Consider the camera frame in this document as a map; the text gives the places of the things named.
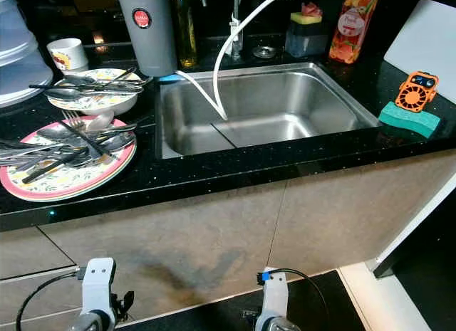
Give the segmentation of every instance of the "sparkly black countertop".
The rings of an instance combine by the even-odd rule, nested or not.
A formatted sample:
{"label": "sparkly black countertop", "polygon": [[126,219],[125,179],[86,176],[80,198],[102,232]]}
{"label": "sparkly black countertop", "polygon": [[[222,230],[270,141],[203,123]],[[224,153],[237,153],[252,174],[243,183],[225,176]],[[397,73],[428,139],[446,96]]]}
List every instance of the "sparkly black countertop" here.
{"label": "sparkly black countertop", "polygon": [[[213,51],[217,51],[218,45],[219,41],[214,42],[209,56],[202,58],[199,67],[193,70],[210,70],[217,55]],[[322,65],[336,82],[378,116],[388,101],[395,99],[399,85],[407,78],[402,71],[383,61],[384,53],[369,51],[366,47],[359,61],[350,66],[324,58],[313,61]],[[125,61],[112,61],[116,57],[111,54],[111,60],[100,65],[111,68],[128,66]],[[259,61],[244,55],[238,63],[226,59],[223,68],[303,61],[306,59],[296,60],[282,52],[272,61]],[[161,160],[155,156],[155,90],[157,85],[151,83],[139,96],[135,107],[119,117],[126,123],[138,122],[141,127],[136,132],[137,154],[118,176],[86,194],[55,203],[23,201],[0,186],[0,231],[384,162],[456,146],[456,105],[438,95],[425,108],[442,119],[429,139],[384,125]],[[0,109],[0,136],[21,139],[60,118],[60,111],[39,95],[16,106]]]}

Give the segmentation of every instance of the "gray water bottle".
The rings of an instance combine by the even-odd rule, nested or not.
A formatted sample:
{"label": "gray water bottle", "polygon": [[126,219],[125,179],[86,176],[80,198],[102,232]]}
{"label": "gray water bottle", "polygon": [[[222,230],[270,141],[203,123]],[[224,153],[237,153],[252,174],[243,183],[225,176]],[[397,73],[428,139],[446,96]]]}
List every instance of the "gray water bottle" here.
{"label": "gray water bottle", "polygon": [[119,0],[141,73],[160,77],[177,70],[170,0]]}

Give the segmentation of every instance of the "mug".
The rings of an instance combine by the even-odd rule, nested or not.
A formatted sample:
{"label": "mug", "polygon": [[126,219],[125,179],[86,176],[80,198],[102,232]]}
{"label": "mug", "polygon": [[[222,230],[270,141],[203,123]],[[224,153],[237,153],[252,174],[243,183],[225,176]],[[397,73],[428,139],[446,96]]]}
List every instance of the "mug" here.
{"label": "mug", "polygon": [[65,75],[88,70],[88,59],[80,39],[59,39],[50,42],[46,47],[57,69],[62,70]]}

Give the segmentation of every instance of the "kitchen sink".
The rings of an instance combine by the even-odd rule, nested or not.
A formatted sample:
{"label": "kitchen sink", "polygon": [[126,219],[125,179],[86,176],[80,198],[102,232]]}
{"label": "kitchen sink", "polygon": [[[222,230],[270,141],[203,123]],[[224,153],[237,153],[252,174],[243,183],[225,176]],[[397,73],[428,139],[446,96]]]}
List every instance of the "kitchen sink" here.
{"label": "kitchen sink", "polygon": [[[214,97],[212,72],[192,76]],[[161,158],[379,125],[315,63],[224,70],[219,91],[228,121],[187,80],[160,86],[156,112]]]}

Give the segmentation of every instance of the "white cutting board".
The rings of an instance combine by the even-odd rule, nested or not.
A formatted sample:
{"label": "white cutting board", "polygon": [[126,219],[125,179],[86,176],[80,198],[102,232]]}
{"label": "white cutting board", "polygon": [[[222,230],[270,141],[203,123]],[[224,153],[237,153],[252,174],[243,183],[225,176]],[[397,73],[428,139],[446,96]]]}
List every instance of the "white cutting board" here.
{"label": "white cutting board", "polygon": [[407,74],[438,76],[437,92],[456,104],[456,8],[419,0],[384,59]]}

